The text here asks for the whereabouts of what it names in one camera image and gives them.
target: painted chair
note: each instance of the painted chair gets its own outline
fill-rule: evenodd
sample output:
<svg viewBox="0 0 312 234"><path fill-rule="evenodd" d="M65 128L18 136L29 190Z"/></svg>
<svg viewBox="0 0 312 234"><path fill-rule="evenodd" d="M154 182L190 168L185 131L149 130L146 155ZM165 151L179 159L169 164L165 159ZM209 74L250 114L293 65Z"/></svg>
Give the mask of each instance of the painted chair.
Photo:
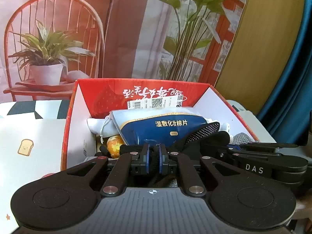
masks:
<svg viewBox="0 0 312 234"><path fill-rule="evenodd" d="M14 33L36 34L35 21L39 20L52 31L62 30L75 33L75 39L83 42L83 48L92 51L95 56L79 56L77 61L68 62L68 71L80 70L91 78L98 77L99 66L103 62L104 30L99 15L84 0L29 0L19 7L4 32L4 58L9 88L13 101L16 95L53 98L70 98L74 83L61 80L58 86L37 86L32 78L29 66L18 69L15 58L10 55L24 49L22 37Z"/></svg>

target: blue curtain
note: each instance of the blue curtain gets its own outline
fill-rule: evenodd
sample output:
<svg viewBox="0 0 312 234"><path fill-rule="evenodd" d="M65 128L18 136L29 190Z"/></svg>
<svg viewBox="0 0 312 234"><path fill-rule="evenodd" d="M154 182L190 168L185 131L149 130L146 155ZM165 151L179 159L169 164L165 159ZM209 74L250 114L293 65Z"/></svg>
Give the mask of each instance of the blue curtain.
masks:
<svg viewBox="0 0 312 234"><path fill-rule="evenodd" d="M277 142L296 143L308 127L311 109L312 0L305 0L293 51L257 118Z"/></svg>

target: red cardboard box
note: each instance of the red cardboard box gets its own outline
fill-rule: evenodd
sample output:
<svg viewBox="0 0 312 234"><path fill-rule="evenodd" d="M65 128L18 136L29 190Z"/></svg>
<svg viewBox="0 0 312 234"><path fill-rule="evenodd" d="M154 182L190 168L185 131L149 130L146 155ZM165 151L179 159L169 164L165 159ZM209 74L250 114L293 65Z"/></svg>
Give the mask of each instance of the red cardboard box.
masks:
<svg viewBox="0 0 312 234"><path fill-rule="evenodd" d="M230 124L230 133L255 134L234 108L209 84L147 79L79 79L67 113L61 170L96 153L88 118L103 119L112 110L127 109L127 101L183 94L182 106L194 107L203 117Z"/></svg>

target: white flower pot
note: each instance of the white flower pot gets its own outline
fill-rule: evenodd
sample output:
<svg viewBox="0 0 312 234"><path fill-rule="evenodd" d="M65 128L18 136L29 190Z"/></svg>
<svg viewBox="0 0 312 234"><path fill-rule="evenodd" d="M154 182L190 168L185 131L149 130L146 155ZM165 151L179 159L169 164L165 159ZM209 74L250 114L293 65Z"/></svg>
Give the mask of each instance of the white flower pot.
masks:
<svg viewBox="0 0 312 234"><path fill-rule="evenodd" d="M63 70L63 64L54 64L48 66L31 65L30 71L38 85L59 85L60 75Z"/></svg>

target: bread cartoon illustration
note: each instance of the bread cartoon illustration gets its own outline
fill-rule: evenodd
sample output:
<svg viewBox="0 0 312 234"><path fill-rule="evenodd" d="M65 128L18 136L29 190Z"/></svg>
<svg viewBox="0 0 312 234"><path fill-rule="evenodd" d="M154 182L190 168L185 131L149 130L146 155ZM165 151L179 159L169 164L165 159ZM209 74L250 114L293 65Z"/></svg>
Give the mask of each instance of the bread cartoon illustration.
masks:
<svg viewBox="0 0 312 234"><path fill-rule="evenodd" d="M24 139L21 141L21 145L18 149L18 154L29 156L32 147L34 147L34 142L29 139Z"/></svg>

